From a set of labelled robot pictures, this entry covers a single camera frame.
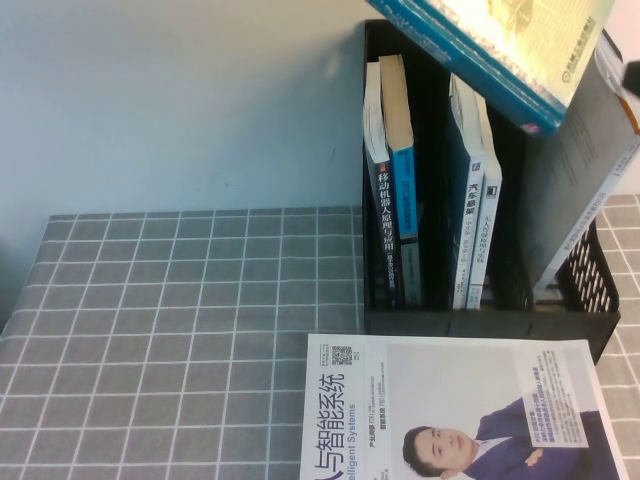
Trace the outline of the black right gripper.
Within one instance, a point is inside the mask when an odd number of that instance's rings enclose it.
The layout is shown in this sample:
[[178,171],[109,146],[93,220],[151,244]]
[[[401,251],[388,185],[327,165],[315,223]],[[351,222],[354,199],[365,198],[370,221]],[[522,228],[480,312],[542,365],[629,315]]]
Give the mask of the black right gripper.
[[630,94],[640,97],[640,60],[633,60],[624,65],[621,85]]

